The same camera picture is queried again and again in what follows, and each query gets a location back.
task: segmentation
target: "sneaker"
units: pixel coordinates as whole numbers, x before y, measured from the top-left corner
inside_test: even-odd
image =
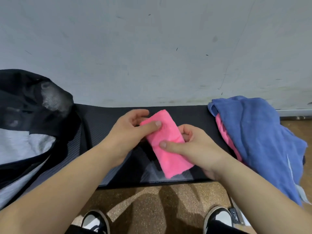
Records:
[[[81,227],[100,234],[110,234],[108,220],[99,210],[88,212],[82,220]]]
[[[230,227],[233,226],[232,217],[227,208],[216,206],[209,210],[205,217],[203,234],[208,233],[208,223],[211,220],[218,220]]]

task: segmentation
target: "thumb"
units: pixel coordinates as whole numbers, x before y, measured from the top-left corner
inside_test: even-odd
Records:
[[[181,155],[187,155],[188,144],[187,143],[175,143],[170,141],[162,141],[159,143],[160,148],[170,153],[178,153]]]
[[[152,121],[145,125],[137,127],[140,137],[143,138],[161,127],[161,121]]]

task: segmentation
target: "pink fabric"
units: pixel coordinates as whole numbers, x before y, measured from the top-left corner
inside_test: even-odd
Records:
[[[193,167],[194,165],[187,161],[180,154],[169,153],[159,147],[159,143],[163,140],[176,143],[185,143],[179,128],[169,113],[166,110],[161,110],[147,120],[141,122],[140,125],[145,125],[151,121],[161,121],[162,123],[162,126],[158,131],[151,133],[146,138],[152,146],[156,157],[158,158],[165,177],[171,178]]]
[[[227,130],[225,129],[225,126],[223,125],[223,122],[222,122],[221,117],[220,117],[220,113],[218,113],[216,116],[216,124],[218,126],[220,134],[221,134],[222,138],[224,139],[225,143],[227,143],[227,145],[234,151],[234,153],[237,157],[237,160],[241,162],[242,158],[241,158],[238,150],[236,149],[233,141],[231,140],[230,136],[228,135]]]

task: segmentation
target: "person's right arm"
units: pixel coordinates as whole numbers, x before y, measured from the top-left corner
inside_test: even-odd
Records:
[[[160,147],[185,156],[219,181],[258,234],[311,233],[312,215],[226,153],[202,129],[191,125],[179,129],[186,143],[163,141]]]

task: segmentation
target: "black pants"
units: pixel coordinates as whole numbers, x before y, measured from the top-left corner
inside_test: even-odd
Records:
[[[96,232],[90,231],[90,230],[87,230],[78,226],[74,226],[74,225],[70,225],[68,230],[65,232],[65,234],[94,234],[94,233]],[[229,227],[228,225],[225,225],[220,221],[216,221],[216,220],[210,221],[208,223],[208,234],[219,234],[219,233],[243,234],[246,232],[243,232],[233,227]]]

